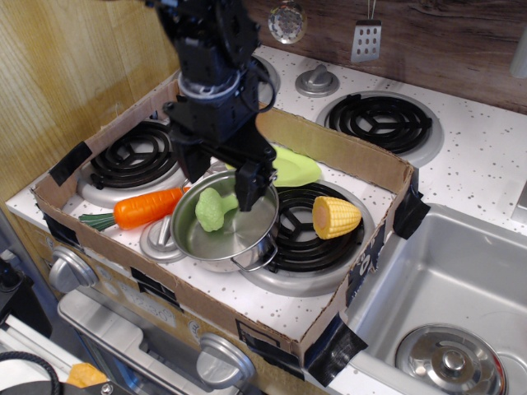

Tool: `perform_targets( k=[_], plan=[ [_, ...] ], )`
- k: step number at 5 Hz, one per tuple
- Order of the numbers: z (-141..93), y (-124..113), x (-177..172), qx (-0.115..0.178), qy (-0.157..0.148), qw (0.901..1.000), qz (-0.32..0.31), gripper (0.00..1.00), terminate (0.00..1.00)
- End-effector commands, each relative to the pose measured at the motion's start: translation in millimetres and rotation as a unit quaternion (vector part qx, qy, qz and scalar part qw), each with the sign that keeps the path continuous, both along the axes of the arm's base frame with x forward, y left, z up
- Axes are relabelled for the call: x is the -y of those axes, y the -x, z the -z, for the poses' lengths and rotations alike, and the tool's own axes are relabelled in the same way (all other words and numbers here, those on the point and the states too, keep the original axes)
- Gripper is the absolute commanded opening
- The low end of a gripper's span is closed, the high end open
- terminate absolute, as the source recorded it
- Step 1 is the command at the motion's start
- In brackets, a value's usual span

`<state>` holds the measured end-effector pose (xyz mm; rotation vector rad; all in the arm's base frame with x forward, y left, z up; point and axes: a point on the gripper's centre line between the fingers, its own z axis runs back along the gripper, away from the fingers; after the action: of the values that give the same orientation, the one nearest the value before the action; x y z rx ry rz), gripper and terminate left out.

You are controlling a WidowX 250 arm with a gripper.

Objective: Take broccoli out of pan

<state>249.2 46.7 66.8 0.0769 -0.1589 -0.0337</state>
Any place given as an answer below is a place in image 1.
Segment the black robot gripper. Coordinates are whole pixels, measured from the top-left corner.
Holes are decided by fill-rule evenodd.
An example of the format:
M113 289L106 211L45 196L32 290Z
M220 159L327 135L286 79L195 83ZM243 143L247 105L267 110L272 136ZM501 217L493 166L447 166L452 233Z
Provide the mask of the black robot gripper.
M258 96L257 72L235 72L241 88L220 99L197 100L180 93L164 105L169 115L174 149L189 182L198 181L210 167L211 157L226 159L228 152L261 150L269 144L255 125L263 111ZM274 159L246 160L236 169L235 193L241 211L251 211L276 178Z

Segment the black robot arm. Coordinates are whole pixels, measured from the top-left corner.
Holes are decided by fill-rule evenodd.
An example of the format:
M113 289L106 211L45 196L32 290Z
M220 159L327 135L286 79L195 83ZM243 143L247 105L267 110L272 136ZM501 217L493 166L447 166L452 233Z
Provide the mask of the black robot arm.
M252 60L259 25L241 1L147 1L180 62L177 100L164 104L181 169L197 181L217 158L236 170L235 193L250 211L272 183L276 152L260 134L265 109Z

